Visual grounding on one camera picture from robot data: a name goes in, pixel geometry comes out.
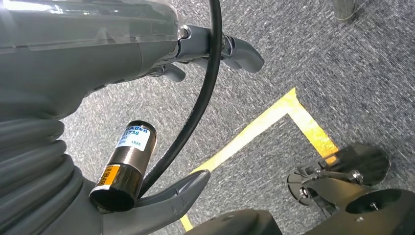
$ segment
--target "yellow floor marking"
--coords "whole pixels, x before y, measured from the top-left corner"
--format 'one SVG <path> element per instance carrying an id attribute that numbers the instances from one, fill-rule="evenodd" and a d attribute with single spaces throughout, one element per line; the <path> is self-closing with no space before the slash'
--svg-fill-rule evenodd
<path id="1" fill-rule="evenodd" d="M 288 112 L 288 115 L 307 137 L 320 156 L 325 158 L 339 151 L 324 130 L 316 123 L 316 121 L 299 102 L 296 104 L 294 109 L 291 109 Z M 326 162 L 328 164 L 332 164 L 335 160 L 336 157 L 330 157 L 326 159 Z"/>
<path id="2" fill-rule="evenodd" d="M 182 224 L 183 224 L 183 227 L 184 227 L 184 230 L 187 232 L 187 231 L 189 231 L 189 230 L 191 230 L 191 229 L 193 229 L 193 225 L 191 224 L 191 222 L 190 222 L 190 220 L 189 220 L 189 217 L 187 216 L 187 214 L 185 214 L 181 219 L 180 219 L 180 221 L 182 222 Z"/>
<path id="3" fill-rule="evenodd" d="M 255 137 L 260 135 L 283 116 L 288 114 L 305 134 L 314 148 L 322 157 L 327 157 L 338 151 L 336 145 L 327 136 L 324 130 L 316 123 L 306 109 L 297 99 L 296 89 L 293 88 L 281 99 L 275 102 L 270 108 L 263 112 L 259 117 L 246 126 L 233 140 L 231 140 L 224 148 L 217 152 L 213 157 L 205 163 L 194 169 L 191 173 L 198 170 L 207 169 L 215 170 L 220 164 L 237 153 L 245 145 L 251 142 Z M 328 158 L 327 163 L 335 161 L 335 157 Z M 184 226 L 184 230 L 189 231 L 193 228 L 190 220 L 184 215 L 180 221 Z"/>

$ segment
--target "black plastic part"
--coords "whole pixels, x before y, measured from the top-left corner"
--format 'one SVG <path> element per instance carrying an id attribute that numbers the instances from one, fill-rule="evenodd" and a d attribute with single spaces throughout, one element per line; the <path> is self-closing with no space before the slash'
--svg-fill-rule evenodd
<path id="1" fill-rule="evenodd" d="M 210 97 L 215 88 L 222 53 L 222 14 L 220 1 L 209 0 L 209 4 L 211 24 L 209 42 L 210 51 L 202 88 L 183 129 L 180 131 L 172 145 L 166 150 L 164 155 L 145 175 L 138 197 L 142 197 L 174 161 L 193 134 L 202 115 L 205 113 L 206 107 L 209 105 Z"/>
<path id="2" fill-rule="evenodd" d="M 128 211 L 136 203 L 141 180 L 142 175 L 137 169 L 122 164 L 109 189 L 93 190 L 90 198 L 105 210 L 111 212 Z"/>
<path id="3" fill-rule="evenodd" d="M 223 214 L 185 235 L 282 235 L 268 211 L 241 210 Z"/>
<path id="4" fill-rule="evenodd" d="M 349 173 L 357 170 L 363 175 L 363 185 L 382 182 L 391 167 L 386 153 L 378 147 L 355 143 L 334 154 L 337 162 L 325 170 Z"/>

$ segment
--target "bolt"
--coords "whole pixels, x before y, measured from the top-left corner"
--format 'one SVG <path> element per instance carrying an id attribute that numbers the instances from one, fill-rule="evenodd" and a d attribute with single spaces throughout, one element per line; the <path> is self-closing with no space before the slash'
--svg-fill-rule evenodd
<path id="1" fill-rule="evenodd" d="M 377 211 L 379 210 L 379 208 L 377 207 L 377 204 L 375 202 L 371 202 L 369 204 L 369 206 L 372 207 L 373 209 L 377 210 Z"/>
<path id="2" fill-rule="evenodd" d="M 308 192 L 305 188 L 300 188 L 300 197 L 301 198 L 308 198 Z"/>

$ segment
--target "black metal bracket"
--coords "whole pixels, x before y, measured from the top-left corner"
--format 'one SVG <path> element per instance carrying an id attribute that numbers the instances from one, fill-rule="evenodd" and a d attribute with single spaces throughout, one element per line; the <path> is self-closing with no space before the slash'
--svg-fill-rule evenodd
<path id="1" fill-rule="evenodd" d="M 382 149 L 357 143 L 290 174 L 294 198 L 327 217 L 305 235 L 415 234 L 415 193 L 371 187 L 385 179 L 390 165 Z"/>

